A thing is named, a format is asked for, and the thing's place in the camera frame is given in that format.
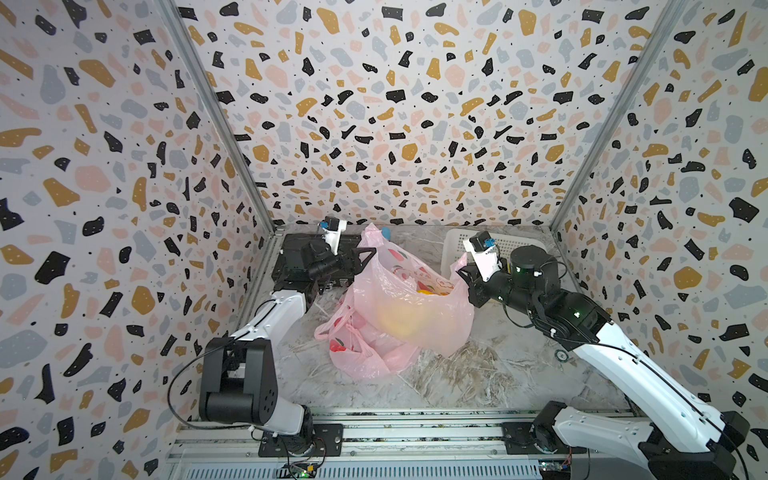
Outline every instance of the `pink plastic bag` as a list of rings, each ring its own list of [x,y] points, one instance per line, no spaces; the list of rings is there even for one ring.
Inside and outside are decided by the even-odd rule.
[[[376,255],[355,276],[352,290],[357,312],[384,333],[443,356],[469,338],[475,308],[468,287],[456,270],[467,264],[466,253],[451,265],[446,280],[369,225],[359,247],[376,247]]]
[[[360,316],[352,290],[347,290],[331,320],[315,329],[315,338],[330,340],[336,368],[355,380],[401,372],[416,361],[421,349],[378,331]]]

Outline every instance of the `black cable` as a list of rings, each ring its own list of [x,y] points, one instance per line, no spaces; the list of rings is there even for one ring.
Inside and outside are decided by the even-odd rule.
[[[261,305],[259,305],[259,306],[256,308],[256,313],[258,313],[258,312],[259,312],[259,309],[260,309],[262,306],[266,305],[266,304],[267,304],[267,302],[274,302],[274,301],[275,301],[275,299],[271,299],[271,298],[270,298],[270,299],[268,299],[268,300],[265,300],[264,302],[262,302],[262,303],[261,303]],[[276,306],[277,306],[277,304],[276,304],[276,303],[275,303],[274,305],[272,305],[272,308],[270,308],[270,310],[269,310],[269,311],[266,313],[266,315],[265,315],[265,316],[262,318],[262,320],[263,320],[264,318],[266,318],[266,316],[267,316],[267,315],[269,315],[269,314],[270,314],[270,312],[272,312],[272,310],[273,310],[273,309],[274,309]],[[176,409],[174,408],[173,404],[170,402],[170,389],[171,389],[171,388],[174,386],[174,383],[176,382],[176,379],[178,379],[178,378],[179,378],[179,376],[181,375],[181,373],[182,373],[184,370],[188,369],[188,368],[189,368],[189,367],[190,367],[190,366],[191,366],[193,363],[195,363],[197,360],[199,360],[199,359],[201,359],[201,358],[205,357],[206,355],[209,355],[209,354],[211,354],[211,353],[213,353],[213,352],[216,352],[217,350],[221,350],[222,348],[226,348],[226,347],[228,347],[228,346],[232,345],[232,344],[233,344],[233,343],[235,343],[237,340],[239,340],[239,339],[243,338],[245,335],[247,335],[247,334],[249,334],[249,333],[250,333],[250,331],[248,331],[248,332],[245,332],[243,335],[240,335],[240,336],[238,336],[237,338],[233,338],[233,339],[232,339],[231,341],[229,341],[228,343],[225,343],[225,344],[223,344],[223,345],[221,345],[221,346],[218,346],[218,347],[216,347],[215,349],[209,350],[209,351],[207,351],[207,352],[203,352],[203,353],[201,353],[200,355],[198,355],[198,356],[196,356],[195,358],[193,358],[193,359],[192,359],[192,360],[191,360],[191,361],[190,361],[190,362],[189,362],[187,365],[185,365],[185,366],[181,367],[181,370],[179,370],[178,372],[176,372],[176,375],[174,375],[174,377],[173,377],[173,378],[170,380],[170,383],[168,383],[168,390],[167,390],[167,392],[166,392],[166,396],[165,396],[165,400],[166,400],[166,403],[168,404],[168,409],[170,410],[170,412],[171,412],[172,414],[174,414],[174,417],[176,417],[176,420],[178,420],[179,422],[181,422],[182,424],[184,424],[184,426],[186,426],[187,428],[189,428],[189,429],[195,429],[195,430],[228,430],[228,429],[241,429],[241,428],[243,428],[243,427],[245,426],[245,425],[221,425],[221,426],[199,426],[199,425],[193,425],[193,424],[189,423],[187,420],[184,420],[184,419],[182,419],[182,418],[181,418],[181,416],[180,416],[180,415],[179,415],[179,414],[176,412]],[[259,427],[259,426],[256,426],[256,425],[254,425],[253,427],[254,427],[254,428],[256,428],[256,429],[259,429],[259,430],[264,430],[264,429],[262,429],[261,427]]]

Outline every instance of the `marble surface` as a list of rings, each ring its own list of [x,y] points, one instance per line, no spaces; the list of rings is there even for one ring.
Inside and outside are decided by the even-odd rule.
[[[392,242],[440,270],[442,244],[452,227],[390,226]],[[463,227],[484,230],[482,227]],[[350,226],[347,233],[362,227]],[[491,232],[535,238],[559,257],[554,241],[537,227],[493,227]],[[311,233],[314,226],[291,225],[284,233]],[[273,262],[279,249],[275,249]],[[273,283],[264,279],[259,303]],[[573,289],[570,281],[564,283]],[[280,395],[314,407],[346,408],[509,408],[539,410],[559,400],[586,410],[627,409],[624,395],[588,363],[571,354],[558,362],[559,345],[536,329],[520,329],[506,319],[500,304],[488,302],[475,311],[468,342],[445,358],[423,350],[418,361],[396,376],[354,381],[330,361],[328,342],[314,330],[336,309],[343,289],[323,294],[275,348]],[[528,318],[509,311],[515,322]]]

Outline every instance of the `patterned wall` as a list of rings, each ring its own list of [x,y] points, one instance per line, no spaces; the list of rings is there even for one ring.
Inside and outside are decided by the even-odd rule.
[[[152,5],[0,3],[0,477],[157,478],[169,376],[249,283],[261,227]]]
[[[665,2],[180,13],[276,223],[548,223]]]
[[[690,3],[559,233],[640,348],[750,421],[750,478],[768,478],[767,8]]]

